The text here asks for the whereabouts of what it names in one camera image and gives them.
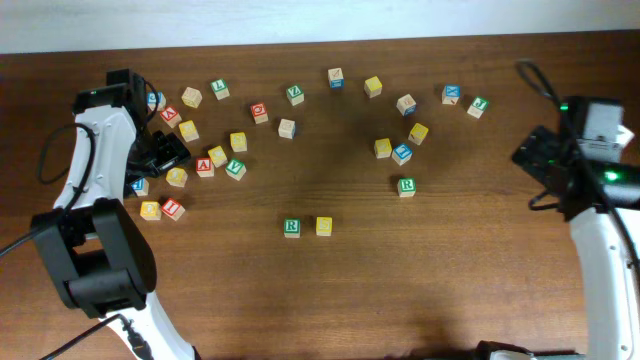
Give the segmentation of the yellow block under arm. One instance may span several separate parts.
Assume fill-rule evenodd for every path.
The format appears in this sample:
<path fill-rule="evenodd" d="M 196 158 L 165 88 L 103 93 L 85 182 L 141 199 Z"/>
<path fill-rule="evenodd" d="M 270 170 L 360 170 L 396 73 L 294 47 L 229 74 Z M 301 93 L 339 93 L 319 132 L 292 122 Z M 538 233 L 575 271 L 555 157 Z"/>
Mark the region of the yellow block under arm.
<path fill-rule="evenodd" d="M 166 181 L 174 187 L 184 187 L 188 180 L 187 172 L 179 167 L 170 169 L 166 174 Z"/>

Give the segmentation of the yellow block camera picture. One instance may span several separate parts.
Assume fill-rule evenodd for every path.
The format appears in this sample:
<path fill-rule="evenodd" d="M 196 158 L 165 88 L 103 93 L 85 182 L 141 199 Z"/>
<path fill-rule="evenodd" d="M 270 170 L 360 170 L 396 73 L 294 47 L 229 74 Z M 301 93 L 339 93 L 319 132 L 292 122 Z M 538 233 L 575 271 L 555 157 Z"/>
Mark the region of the yellow block camera picture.
<path fill-rule="evenodd" d="M 317 217 L 316 218 L 316 235 L 317 236 L 330 236 L 333 230 L 333 219 L 331 217 Z"/>

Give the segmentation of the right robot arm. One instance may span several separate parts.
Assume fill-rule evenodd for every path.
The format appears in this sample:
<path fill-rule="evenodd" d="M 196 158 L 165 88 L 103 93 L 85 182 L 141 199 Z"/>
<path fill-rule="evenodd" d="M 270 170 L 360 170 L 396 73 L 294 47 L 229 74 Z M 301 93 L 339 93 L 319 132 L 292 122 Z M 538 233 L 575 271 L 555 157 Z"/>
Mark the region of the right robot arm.
<path fill-rule="evenodd" d="M 617 100 L 568 97 L 558 130 L 536 127 L 512 155 L 570 227 L 590 359 L 639 356 L 639 169 L 621 161 L 633 137 L 623 114 Z"/>

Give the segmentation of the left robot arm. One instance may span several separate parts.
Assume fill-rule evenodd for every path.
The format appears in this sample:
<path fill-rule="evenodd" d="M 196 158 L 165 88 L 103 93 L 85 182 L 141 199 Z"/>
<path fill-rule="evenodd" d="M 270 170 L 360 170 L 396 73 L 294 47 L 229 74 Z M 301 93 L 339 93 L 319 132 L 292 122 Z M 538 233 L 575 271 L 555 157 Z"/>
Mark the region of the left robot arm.
<path fill-rule="evenodd" d="M 152 88 L 130 69 L 77 94 L 76 142 L 52 211 L 31 221 L 40 258 L 64 305 L 111 327 L 138 359 L 196 359 L 155 292 L 156 262 L 124 208 L 133 184 L 191 158 L 174 134 L 151 133 Z"/>

